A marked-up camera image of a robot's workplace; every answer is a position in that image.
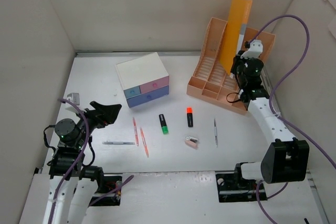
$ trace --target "drawer box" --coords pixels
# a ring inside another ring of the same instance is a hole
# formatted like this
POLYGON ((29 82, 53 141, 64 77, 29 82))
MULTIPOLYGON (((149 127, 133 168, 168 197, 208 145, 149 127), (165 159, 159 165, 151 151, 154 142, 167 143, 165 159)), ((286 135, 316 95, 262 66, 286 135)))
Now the drawer box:
POLYGON ((140 104, 155 100, 157 98, 163 97, 168 94, 169 94, 169 86, 165 86, 163 88, 156 89, 151 92, 138 95, 137 97, 127 99, 127 104, 131 108, 131 107, 135 107, 140 104))
POLYGON ((115 69, 127 100, 169 86, 169 75, 156 52, 116 64, 115 69))

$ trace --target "pink drawer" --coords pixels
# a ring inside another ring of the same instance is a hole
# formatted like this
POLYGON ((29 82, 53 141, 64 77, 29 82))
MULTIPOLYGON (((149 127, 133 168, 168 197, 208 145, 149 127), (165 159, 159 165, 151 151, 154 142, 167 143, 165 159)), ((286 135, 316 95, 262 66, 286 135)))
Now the pink drawer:
POLYGON ((164 78, 157 79, 155 81, 147 82, 143 85, 140 85, 140 91, 142 94, 144 94, 168 85, 169 85, 169 76, 166 76, 164 78))

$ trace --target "brown plastic organizer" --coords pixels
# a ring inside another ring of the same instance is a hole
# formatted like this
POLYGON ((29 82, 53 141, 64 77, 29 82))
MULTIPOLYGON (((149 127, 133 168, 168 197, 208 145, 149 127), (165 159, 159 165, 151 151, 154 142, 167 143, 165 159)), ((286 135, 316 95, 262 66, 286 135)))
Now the brown plastic organizer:
MULTIPOLYGON (((187 94, 239 114, 245 114, 246 109, 242 102, 229 103, 226 100, 228 94, 238 91, 236 80, 226 74, 219 62, 219 49, 226 24, 227 21, 218 18, 210 20, 201 57, 188 83, 187 94)), ((252 39, 257 32, 258 30, 246 28, 244 41, 252 39)), ((275 35, 262 32, 257 39, 263 43, 264 51, 260 59, 265 63, 272 50, 275 35)), ((237 97, 234 95, 229 96, 229 100, 235 99, 237 97)))

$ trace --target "blue drawer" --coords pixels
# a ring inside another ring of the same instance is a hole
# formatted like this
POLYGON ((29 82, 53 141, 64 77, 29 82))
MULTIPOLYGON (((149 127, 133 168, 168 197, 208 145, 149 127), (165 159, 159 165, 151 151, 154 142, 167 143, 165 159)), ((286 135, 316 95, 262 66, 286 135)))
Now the blue drawer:
POLYGON ((127 104, 131 108, 131 107, 134 107, 134 106, 138 106, 142 103, 149 102, 149 101, 152 101, 154 99, 163 97, 167 94, 169 94, 169 86, 165 86, 163 88, 156 89, 156 90, 153 90, 151 92, 138 95, 137 97, 127 99, 127 104))
POLYGON ((140 86, 136 86, 134 88, 126 89, 126 90, 124 90, 124 94, 125 94, 126 99, 136 97, 137 95, 141 94, 140 86))

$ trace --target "white table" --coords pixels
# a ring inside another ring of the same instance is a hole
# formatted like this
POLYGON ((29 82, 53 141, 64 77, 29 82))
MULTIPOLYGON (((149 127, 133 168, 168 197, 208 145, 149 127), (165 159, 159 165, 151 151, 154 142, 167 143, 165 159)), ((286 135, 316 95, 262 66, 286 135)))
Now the white table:
MULTIPOLYGON (((257 122, 248 114, 235 114, 186 95, 186 85, 198 62, 196 56, 162 57, 170 74, 167 97, 129 109, 122 93, 114 64, 135 58, 125 54, 96 54, 100 57, 75 59, 65 95, 79 92, 81 106, 96 100, 102 104, 121 103, 123 108, 114 125, 93 133, 96 151, 94 165, 105 173, 136 173, 122 190, 119 207, 90 207, 84 223, 270 223, 256 202, 219 203, 216 170, 232 170, 236 163, 260 161, 267 149, 257 122), (186 107, 194 110, 194 128, 187 127, 186 107), (169 135, 163 135, 158 115, 165 115, 169 135), (103 141, 134 141, 132 117, 142 127, 150 157, 140 146, 106 146, 103 141), (216 117, 219 146, 214 140, 216 117), (198 150, 184 143, 186 135, 200 139, 198 150)), ((58 120, 72 118, 62 105, 58 120)), ((57 145, 54 134, 52 145, 57 145)), ((91 160, 86 151, 85 163, 91 160)), ((51 158, 48 153, 46 162, 51 158)), ((20 224, 41 223, 48 197, 48 167, 35 175, 20 224)), ((282 185, 265 185, 267 195, 282 185)), ((290 183, 280 195, 263 201, 268 213, 279 223, 322 223, 310 186, 290 183)))

